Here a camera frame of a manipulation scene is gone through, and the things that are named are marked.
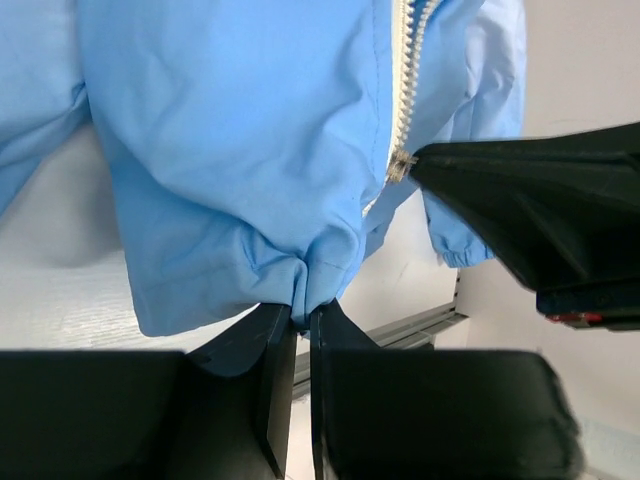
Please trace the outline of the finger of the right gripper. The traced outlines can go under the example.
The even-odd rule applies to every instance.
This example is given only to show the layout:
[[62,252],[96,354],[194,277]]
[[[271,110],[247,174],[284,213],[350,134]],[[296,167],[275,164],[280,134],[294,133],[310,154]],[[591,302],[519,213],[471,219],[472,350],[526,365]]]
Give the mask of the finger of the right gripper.
[[639,330],[639,280],[583,285],[536,293],[547,320],[573,329]]
[[639,126],[438,143],[411,177],[534,291],[639,276]]

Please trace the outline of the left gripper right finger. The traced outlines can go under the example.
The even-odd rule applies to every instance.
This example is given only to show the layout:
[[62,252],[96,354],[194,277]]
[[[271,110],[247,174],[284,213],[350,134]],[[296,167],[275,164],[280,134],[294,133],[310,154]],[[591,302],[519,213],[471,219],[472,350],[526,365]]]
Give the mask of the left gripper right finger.
[[319,479],[576,479],[580,429],[540,355],[383,348],[337,303],[310,318]]

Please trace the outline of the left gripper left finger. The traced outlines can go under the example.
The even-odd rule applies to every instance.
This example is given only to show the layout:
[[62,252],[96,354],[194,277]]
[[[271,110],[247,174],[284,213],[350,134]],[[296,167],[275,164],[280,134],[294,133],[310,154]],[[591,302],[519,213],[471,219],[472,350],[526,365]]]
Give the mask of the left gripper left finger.
[[5,479],[281,479],[296,334],[263,304],[199,349],[5,351]]

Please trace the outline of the light blue zip jacket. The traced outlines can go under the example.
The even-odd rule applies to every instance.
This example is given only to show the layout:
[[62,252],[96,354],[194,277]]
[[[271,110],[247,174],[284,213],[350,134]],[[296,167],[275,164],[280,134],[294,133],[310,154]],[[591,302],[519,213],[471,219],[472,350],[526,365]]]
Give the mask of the light blue zip jacket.
[[126,259],[143,333],[339,297],[434,142],[523,123],[520,1],[5,1],[1,275]]

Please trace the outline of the aluminium front rail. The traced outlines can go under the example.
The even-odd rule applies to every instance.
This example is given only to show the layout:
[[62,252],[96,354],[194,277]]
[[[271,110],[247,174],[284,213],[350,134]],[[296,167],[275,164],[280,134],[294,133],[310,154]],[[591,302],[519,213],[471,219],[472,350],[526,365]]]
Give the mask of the aluminium front rail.
[[[466,315],[456,311],[454,303],[449,303],[369,330],[366,335],[382,348],[417,348],[434,345],[439,334],[466,319]],[[311,357],[307,344],[308,341],[299,342],[303,352],[296,356],[293,401],[310,394]]]

